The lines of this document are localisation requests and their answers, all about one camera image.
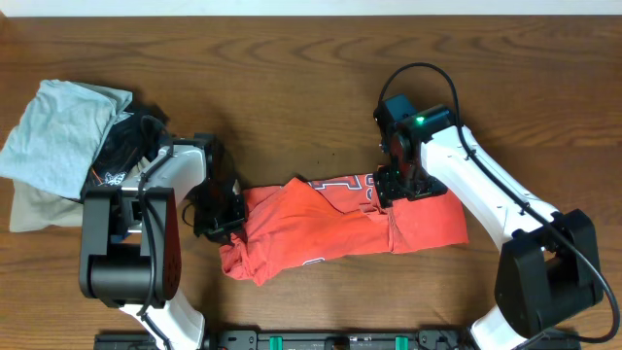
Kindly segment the orange red t-shirt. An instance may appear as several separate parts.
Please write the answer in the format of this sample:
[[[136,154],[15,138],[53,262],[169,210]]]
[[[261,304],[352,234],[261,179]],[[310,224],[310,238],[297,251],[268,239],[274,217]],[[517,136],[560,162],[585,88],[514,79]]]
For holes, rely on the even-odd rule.
[[[447,192],[384,208],[369,174],[246,190],[243,232],[220,249],[223,273],[261,286],[284,269],[468,242],[462,203]]]

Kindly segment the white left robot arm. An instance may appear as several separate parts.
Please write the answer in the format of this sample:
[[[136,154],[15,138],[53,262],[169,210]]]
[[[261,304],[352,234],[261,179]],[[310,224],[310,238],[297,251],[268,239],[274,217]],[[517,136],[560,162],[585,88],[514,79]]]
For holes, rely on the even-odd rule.
[[[173,139],[134,177],[86,192],[79,285],[86,298],[132,316],[142,333],[105,333],[96,349],[214,349],[203,314],[180,289],[179,223],[229,245],[247,218],[232,162],[212,134]]]

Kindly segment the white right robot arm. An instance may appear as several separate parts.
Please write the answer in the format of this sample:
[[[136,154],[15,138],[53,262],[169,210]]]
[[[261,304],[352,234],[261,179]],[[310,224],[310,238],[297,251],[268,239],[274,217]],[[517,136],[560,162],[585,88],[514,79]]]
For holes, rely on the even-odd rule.
[[[501,256],[495,306],[465,332],[419,332],[417,345],[446,349],[578,349],[584,338],[559,323],[602,301],[595,228],[528,192],[439,105],[423,112],[381,102],[374,111],[390,164],[373,174],[381,207],[455,195]]]

